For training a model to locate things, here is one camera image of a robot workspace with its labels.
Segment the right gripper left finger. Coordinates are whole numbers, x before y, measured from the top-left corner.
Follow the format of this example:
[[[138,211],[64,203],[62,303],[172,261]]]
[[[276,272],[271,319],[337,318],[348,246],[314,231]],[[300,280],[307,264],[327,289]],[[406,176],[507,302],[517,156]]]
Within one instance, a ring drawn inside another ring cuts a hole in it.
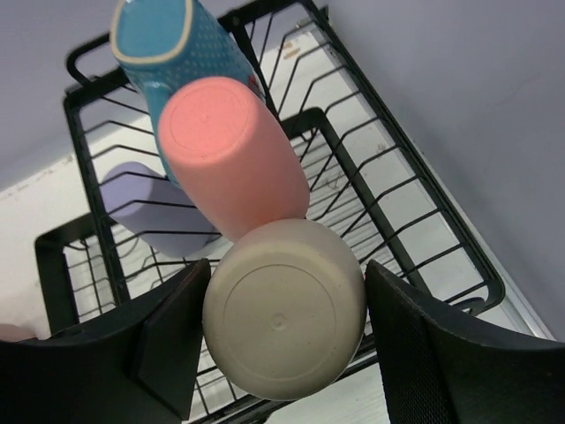
[[[54,337],[2,342],[1,421],[188,420],[210,276],[209,262],[200,260]]]

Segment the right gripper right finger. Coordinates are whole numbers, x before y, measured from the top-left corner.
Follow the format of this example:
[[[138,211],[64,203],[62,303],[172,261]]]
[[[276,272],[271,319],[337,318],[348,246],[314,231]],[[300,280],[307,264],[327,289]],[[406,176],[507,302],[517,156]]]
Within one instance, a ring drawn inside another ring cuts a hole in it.
[[[365,287],[393,423],[562,423],[564,344],[452,307],[376,261]]]

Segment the cream tumbler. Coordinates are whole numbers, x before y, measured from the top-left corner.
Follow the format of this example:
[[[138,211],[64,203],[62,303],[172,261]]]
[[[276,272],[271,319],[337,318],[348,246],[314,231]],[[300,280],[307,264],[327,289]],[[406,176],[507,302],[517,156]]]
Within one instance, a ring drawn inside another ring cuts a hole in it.
[[[295,400],[334,382],[365,330],[360,264],[321,223],[288,219],[251,231],[223,256],[204,300],[208,351],[258,398]]]

